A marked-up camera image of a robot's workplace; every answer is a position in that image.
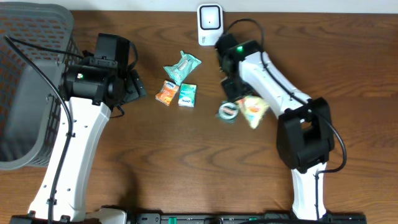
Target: wood grain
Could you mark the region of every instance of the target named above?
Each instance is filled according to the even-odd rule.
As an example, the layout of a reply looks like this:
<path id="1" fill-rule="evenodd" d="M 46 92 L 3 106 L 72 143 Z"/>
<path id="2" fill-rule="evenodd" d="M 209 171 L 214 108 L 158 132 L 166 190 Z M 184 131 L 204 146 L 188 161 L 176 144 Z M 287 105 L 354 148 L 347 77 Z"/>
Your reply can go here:
<path id="1" fill-rule="evenodd" d="M 274 115 L 268 113 L 254 131 L 242 116 L 234 125 L 215 118 L 225 99 L 224 74 L 215 50 L 197 43 L 195 13 L 75 11 L 73 16 L 81 50 L 94 50 L 99 32 L 133 41 L 136 68 L 148 91 L 105 127 L 89 180 L 88 211 L 105 204 L 167 213 L 291 208 L 291 174 L 275 148 Z M 396 223 L 398 16 L 226 13 L 225 24 L 242 17 L 266 28 L 266 51 L 295 86 L 330 104 L 348 164 L 325 177 L 327 209 L 364 212 L 368 223 Z M 259 39 L 251 24 L 232 32 L 242 41 Z M 203 62 L 186 79 L 198 85 L 194 108 L 178 107 L 177 100 L 167 107 L 154 97 L 168 78 L 162 67 L 177 63 L 180 50 Z M 340 162 L 337 147 L 328 166 Z M 0 172 L 1 223 L 26 213 L 44 174 L 32 167 Z"/>

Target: teal snack package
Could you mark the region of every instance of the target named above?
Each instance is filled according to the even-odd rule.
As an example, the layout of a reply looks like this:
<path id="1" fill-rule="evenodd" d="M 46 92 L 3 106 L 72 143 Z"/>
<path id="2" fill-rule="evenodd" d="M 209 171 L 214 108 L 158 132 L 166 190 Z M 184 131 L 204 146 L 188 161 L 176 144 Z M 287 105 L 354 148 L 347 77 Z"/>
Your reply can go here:
<path id="1" fill-rule="evenodd" d="M 195 94 L 197 92 L 196 85 L 181 84 L 180 97 L 178 98 L 179 106 L 195 106 Z"/>
<path id="2" fill-rule="evenodd" d="M 191 73 L 198 65 L 201 64 L 201 60 L 195 58 L 190 54 L 185 54 L 181 51 L 181 60 L 174 66 L 166 66 L 166 70 L 169 77 L 174 80 L 175 84 L 181 85 L 182 81 Z"/>

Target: green connector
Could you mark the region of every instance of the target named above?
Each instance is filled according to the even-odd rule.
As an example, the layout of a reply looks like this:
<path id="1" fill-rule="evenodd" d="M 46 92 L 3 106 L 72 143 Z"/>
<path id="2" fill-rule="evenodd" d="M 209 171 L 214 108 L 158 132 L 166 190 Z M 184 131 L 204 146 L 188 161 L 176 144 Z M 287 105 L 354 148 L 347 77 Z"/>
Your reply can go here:
<path id="1" fill-rule="evenodd" d="M 177 224 L 177 218 L 170 217 L 169 218 L 169 224 Z"/>

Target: gray plastic basket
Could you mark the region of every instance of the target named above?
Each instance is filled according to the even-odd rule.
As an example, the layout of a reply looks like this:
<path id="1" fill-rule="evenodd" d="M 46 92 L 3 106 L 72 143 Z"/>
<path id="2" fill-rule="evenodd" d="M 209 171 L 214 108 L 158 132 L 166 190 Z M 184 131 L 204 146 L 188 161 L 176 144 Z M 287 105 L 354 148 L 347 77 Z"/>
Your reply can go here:
<path id="1" fill-rule="evenodd" d="M 30 66 L 4 40 L 79 54 L 70 11 L 54 4 L 0 2 L 0 170 L 47 166 L 60 119 L 60 103 Z M 55 85 L 77 58 L 16 45 Z"/>

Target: orange snack package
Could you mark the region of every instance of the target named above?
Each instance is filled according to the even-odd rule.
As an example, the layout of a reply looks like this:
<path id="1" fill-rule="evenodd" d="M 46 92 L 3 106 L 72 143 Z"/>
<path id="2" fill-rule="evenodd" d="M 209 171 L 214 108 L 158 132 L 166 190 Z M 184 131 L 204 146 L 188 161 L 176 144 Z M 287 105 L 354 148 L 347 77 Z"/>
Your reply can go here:
<path id="1" fill-rule="evenodd" d="M 167 106 L 170 105 L 175 94 L 178 92 L 179 86 L 168 81 L 164 81 L 163 87 L 158 94 L 156 94 L 156 100 L 166 104 Z"/>

